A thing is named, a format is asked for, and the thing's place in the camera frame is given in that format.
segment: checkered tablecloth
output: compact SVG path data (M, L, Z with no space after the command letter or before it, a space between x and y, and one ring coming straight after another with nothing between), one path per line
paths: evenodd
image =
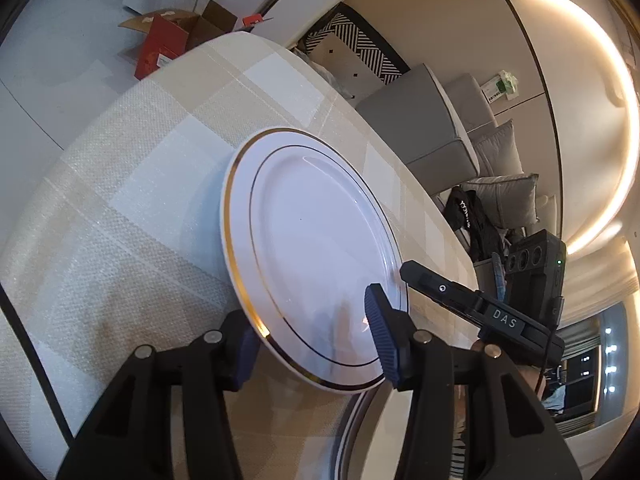
M101 115L42 182L0 257L0 281L74 432L136 346L185 345L238 308L218 227L222 177L245 138L278 126L318 136L351 163L382 204L403 259L476 286L427 194L347 102L276 44L223 36ZM410 299L425 328L461 346L474 338L444 309ZM329 478L349 397L303 383L263 349L254 376L227 399L245 478ZM4 318L0 412L53 478L66 446Z

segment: gold rim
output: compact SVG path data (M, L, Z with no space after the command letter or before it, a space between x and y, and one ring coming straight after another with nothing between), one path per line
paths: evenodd
M391 228L391 225L390 225L388 219L386 218L386 215L385 215L385 213L384 213L384 211L382 209L382 206L380 206L380 203L378 202L378 199L376 199L375 195L373 194L373 192L371 191L369 186L367 186L367 183L364 181L364 179L358 173L358 171L343 156L341 156L340 153L338 153L336 150L334 150L331 146L329 146L323 140L318 139L316 136L313 136L313 135L311 135L311 134L309 134L307 132L303 132L303 131L297 130L295 128L270 128L269 130L264 130L263 132L255 134L238 151L238 154L236 155L236 158L231 163L231 167L229 169L229 174L228 174L228 176L226 178L225 192L224 192L224 198L223 198L223 203L222 203L222 215L223 215L223 233L222 233L222 235L223 235L223 238L225 240L225 252L226 252L226 257L227 257L227 260L228 260L228 267L229 267L228 270L229 270L229 273L231 274L231 278L232 278L232 281L234 283L234 288L236 289L236 293L239 296L239 299L240 299L240 302L242 304L242 307L243 307L244 311L247 313L247 315L250 318L251 322L256 327L258 333L268 343L268 346L273 348L276 351L276 353L291 368L296 370L303 377L307 378L308 380L312 381L313 383L320 384L320 385L322 385L322 386L324 386L326 388L330 388L332 390L341 390L341 391L345 391L345 392L353 392L353 391L357 391L357 390L364 390L366 388L370 388L372 386L375 386L376 384L379 384L384 378L383 374L380 374L378 377L376 377L375 379L373 379L371 381L367 381L367 383L354 384L354 385L344 385L344 384L332 383L331 381L327 381L325 379L322 379L322 378L316 376L315 374L311 373L309 370L306 370L306 368L303 368L297 362L295 362L280 347L280 345L278 345L278 343L274 340L273 336L271 335L270 330L267 328L265 323L262 321L262 319L258 315L258 313L257 313L257 311L256 311L256 309L254 307L254 304L252 303L251 299L249 298L249 294L246 291L246 287L244 286L244 283L242 282L242 277L240 276L240 271L238 269L238 262L236 261L236 255L234 253L233 243L231 241L230 202L231 202L231 188L232 188L232 185L233 185L234 177L236 176L236 171L238 170L238 166L240 164L240 161L241 161L242 157L249 150L249 148L252 147L258 140L262 139L263 137L266 137L269 134L286 133L286 132L302 134L302 135L304 135L306 137L309 137L311 139L317 140L318 142L320 142L321 144L323 144L324 146L329 148L336 155L338 155L354 171L354 173L360 178L360 180L362 181L362 183L364 184L366 189L369 191L369 193L370 193L371 197L373 198L373 200L375 200L376 204L378 205L378 209L380 210L380 213L382 214L381 220L384 220L384 222L386 224L386 227L388 228L387 232L391 234L391 238L393 240L393 244L395 245L397 254L400 255L400 248L398 246L398 241L396 240L396 236L394 235L393 229ZM406 306L407 306L407 309L408 309L408 297L407 297L408 293L407 293L406 290L405 290L404 296L406 296Z

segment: hand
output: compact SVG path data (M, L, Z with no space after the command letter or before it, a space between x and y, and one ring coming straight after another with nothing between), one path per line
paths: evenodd
M484 349L484 343L480 340L476 341L471 345L471 349L476 352L481 352ZM536 389L536 384L538 384L538 377L540 376L540 368L536 368L534 366L523 366L516 365L516 368L520 372L520 375L524 379L524 381L529 385L532 390ZM540 389L537 392L538 398L542 400L542 393L545 391L546 386L546 378L542 378L542 384L540 384Z

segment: screw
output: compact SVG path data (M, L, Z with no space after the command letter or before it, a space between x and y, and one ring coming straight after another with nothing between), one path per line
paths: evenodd
M142 345L142 346L139 346L138 348L136 348L136 351L134 352L134 355L138 359L146 359L147 357L149 357L153 353L153 351L154 351L154 349L151 348L151 346Z
M205 343L209 343L210 345L219 343L220 341L222 341L222 332L220 332L219 330L209 330L204 335L204 341Z
M431 341L432 338L433 336L431 335L431 332L428 332L427 330L416 330L414 332L414 341L417 343L424 345Z
M493 359L497 359L502 355L502 350L498 345L487 345L484 347L484 353Z

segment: black bag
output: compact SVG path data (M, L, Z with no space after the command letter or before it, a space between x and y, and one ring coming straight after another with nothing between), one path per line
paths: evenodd
M502 237L485 214L475 191L463 191L460 186L454 187L442 214L454 231L468 231L471 238L471 261L487 260L491 253L498 253L500 259L504 260Z

